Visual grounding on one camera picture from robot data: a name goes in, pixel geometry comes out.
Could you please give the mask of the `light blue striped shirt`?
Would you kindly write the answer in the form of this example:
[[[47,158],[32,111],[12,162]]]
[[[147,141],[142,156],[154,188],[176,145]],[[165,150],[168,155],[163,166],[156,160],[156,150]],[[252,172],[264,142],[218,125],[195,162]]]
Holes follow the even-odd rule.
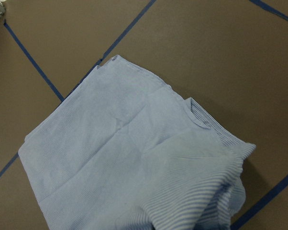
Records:
[[[18,154],[51,230],[228,230],[254,150],[194,99],[117,55]]]

